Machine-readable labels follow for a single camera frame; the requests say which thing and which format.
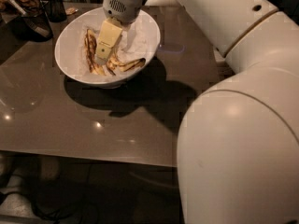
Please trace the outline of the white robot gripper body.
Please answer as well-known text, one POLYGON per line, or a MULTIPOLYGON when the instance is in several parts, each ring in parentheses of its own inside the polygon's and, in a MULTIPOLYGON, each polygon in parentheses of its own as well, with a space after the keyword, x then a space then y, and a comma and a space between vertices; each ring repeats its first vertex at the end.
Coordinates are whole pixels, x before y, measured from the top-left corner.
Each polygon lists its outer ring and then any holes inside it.
POLYGON ((132 23, 136 20, 143 0, 103 0, 103 9, 108 17, 121 23, 132 23))

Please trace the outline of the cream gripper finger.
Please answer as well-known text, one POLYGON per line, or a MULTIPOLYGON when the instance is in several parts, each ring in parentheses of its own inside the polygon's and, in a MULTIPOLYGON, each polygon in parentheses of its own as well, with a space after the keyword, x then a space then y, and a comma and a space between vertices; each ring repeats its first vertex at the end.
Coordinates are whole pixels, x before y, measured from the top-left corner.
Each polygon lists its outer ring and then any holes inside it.
POLYGON ((122 30, 121 23, 114 18, 107 18, 103 21, 95 52, 95 60, 99 64, 103 65, 108 61, 113 49, 119 43, 122 30))

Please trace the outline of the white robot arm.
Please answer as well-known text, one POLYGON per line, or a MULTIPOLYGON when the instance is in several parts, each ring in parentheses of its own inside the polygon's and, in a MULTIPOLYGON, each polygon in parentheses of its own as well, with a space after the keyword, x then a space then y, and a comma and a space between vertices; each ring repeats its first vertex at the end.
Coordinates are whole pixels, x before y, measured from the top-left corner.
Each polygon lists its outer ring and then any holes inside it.
POLYGON ((183 6, 235 72, 179 128, 185 223, 298 224, 298 25, 267 0, 147 3, 183 6))

